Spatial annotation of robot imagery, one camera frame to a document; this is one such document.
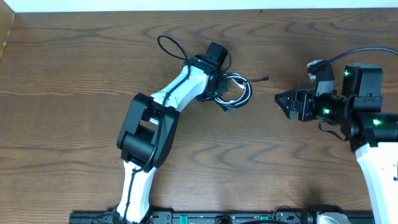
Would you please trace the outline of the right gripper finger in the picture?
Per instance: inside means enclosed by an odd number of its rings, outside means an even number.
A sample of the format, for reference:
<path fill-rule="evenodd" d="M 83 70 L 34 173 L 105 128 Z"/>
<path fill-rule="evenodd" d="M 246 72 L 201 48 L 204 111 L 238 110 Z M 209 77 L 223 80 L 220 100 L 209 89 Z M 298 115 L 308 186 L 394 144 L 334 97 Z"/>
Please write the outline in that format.
<path fill-rule="evenodd" d="M 275 102 L 282 109 L 288 119 L 295 119 L 297 112 L 292 108 L 292 100 L 289 96 L 276 96 Z"/>
<path fill-rule="evenodd" d="M 289 91 L 285 91 L 285 92 L 276 94 L 275 100 L 281 101 L 283 98 L 286 98 L 286 100 L 295 100 L 298 92 L 299 92 L 299 90 L 289 90 Z"/>

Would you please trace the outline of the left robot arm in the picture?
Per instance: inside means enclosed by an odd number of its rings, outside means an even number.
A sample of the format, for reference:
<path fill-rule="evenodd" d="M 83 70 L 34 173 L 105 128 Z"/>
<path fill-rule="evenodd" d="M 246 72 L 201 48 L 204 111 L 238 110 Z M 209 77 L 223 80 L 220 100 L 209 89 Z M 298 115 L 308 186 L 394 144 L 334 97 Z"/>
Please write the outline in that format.
<path fill-rule="evenodd" d="M 192 100 L 213 101 L 225 91 L 221 67 L 228 55 L 224 46 L 212 42 L 204 54 L 185 62 L 166 87 L 132 99 L 117 138 L 125 179 L 115 223 L 143 221 L 154 174 L 172 148 L 180 113 Z"/>

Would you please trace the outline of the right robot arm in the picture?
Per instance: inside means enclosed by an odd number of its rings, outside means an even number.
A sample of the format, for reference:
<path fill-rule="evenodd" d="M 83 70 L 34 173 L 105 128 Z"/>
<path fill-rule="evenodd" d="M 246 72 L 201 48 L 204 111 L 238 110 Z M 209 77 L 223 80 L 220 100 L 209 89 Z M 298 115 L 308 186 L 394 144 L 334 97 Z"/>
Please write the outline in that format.
<path fill-rule="evenodd" d="M 288 119 L 339 126 L 363 172 L 375 223 L 397 223 L 397 115 L 381 111 L 382 68 L 347 64 L 340 96 L 330 66 L 313 79 L 314 89 L 285 91 L 275 102 Z"/>

